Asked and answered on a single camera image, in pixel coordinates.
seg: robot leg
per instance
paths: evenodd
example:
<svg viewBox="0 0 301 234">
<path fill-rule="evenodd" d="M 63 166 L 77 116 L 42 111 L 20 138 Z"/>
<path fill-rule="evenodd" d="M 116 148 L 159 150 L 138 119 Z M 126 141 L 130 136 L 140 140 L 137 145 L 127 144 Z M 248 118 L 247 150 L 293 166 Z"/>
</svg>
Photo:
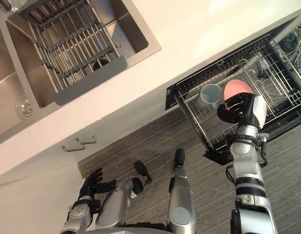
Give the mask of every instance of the robot leg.
<svg viewBox="0 0 301 234">
<path fill-rule="evenodd" d="M 196 233 L 196 213 L 194 195 L 191 191 L 183 167 L 185 153 L 178 149 L 175 154 L 175 176 L 170 181 L 170 201 L 167 231 L 176 234 Z"/>
</svg>

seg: stainless steel sink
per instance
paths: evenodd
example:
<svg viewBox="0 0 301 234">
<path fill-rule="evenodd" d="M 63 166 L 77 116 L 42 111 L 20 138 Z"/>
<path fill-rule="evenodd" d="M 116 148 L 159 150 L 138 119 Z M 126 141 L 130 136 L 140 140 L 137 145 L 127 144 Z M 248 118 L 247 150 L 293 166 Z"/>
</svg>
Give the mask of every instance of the stainless steel sink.
<svg viewBox="0 0 301 234">
<path fill-rule="evenodd" d="M 40 1 L 28 0 L 23 8 Z M 125 58 L 127 68 L 160 50 L 158 42 L 131 0 L 99 0 L 93 1 L 93 6 L 119 54 Z M 21 9 L 14 13 L 0 10 L 0 64 L 8 64 L 0 69 L 0 143 L 60 108 L 54 102 L 57 94 L 54 83 L 42 65 L 33 44 L 34 31 L 32 33 L 28 21 L 22 16 Z M 65 35 L 70 31 L 69 28 L 65 31 L 59 21 L 55 22 L 54 26 L 59 35 Z M 48 28 L 46 33 L 49 34 L 51 41 L 55 41 L 55 38 L 59 41 L 53 29 Z M 95 36 L 94 33 L 93 30 L 93 33 L 87 34 L 87 38 L 83 37 L 82 40 L 88 41 Z M 67 55 L 76 57 L 77 53 L 74 51 L 77 50 L 74 49 L 81 42 L 84 43 L 83 41 L 68 44 L 70 47 L 66 47 L 67 51 L 64 52 L 66 54 L 62 54 L 62 58 L 66 59 Z M 93 72 L 94 64 L 92 62 L 82 70 L 84 77 Z M 82 79 L 78 74 L 79 72 L 75 73 L 77 81 Z M 55 80 L 55 88 L 60 91 L 59 83 L 63 86 L 64 81 L 56 82 Z M 72 86 L 74 82 L 67 78 L 66 87 Z M 24 112 L 25 116 L 20 117 L 18 112 Z"/>
<path fill-rule="evenodd" d="M 17 102 L 25 96 L 0 31 L 0 134 L 20 123 Z"/>
</svg>

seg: sink drain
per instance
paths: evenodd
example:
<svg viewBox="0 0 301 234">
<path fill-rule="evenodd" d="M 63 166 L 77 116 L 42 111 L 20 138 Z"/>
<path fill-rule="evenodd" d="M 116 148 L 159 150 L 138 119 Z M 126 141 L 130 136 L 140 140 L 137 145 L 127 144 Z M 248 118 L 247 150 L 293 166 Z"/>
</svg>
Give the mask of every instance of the sink drain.
<svg viewBox="0 0 301 234">
<path fill-rule="evenodd" d="M 22 97 L 16 104 L 16 112 L 21 118 L 28 118 L 32 115 L 32 107 L 26 96 Z"/>
</svg>

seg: cabinet door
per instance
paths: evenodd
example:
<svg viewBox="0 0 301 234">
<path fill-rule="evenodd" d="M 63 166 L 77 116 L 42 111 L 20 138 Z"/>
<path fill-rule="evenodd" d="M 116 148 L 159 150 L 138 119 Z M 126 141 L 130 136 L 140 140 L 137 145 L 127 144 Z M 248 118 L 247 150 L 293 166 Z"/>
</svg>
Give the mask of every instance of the cabinet door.
<svg viewBox="0 0 301 234">
<path fill-rule="evenodd" d="M 96 139 L 92 132 L 71 136 L 2 174 L 0 184 L 75 164 L 97 152 L 105 144 L 106 140 Z"/>
</svg>

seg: pink bowl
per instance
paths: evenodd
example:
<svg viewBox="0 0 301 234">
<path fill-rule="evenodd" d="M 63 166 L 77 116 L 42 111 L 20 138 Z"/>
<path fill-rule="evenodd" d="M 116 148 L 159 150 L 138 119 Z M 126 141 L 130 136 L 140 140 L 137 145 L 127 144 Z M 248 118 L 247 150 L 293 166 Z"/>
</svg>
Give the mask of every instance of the pink bowl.
<svg viewBox="0 0 301 234">
<path fill-rule="evenodd" d="M 224 101 L 230 97 L 240 93 L 253 93 L 250 87 L 243 81 L 238 79 L 230 80 L 224 89 Z"/>
</svg>

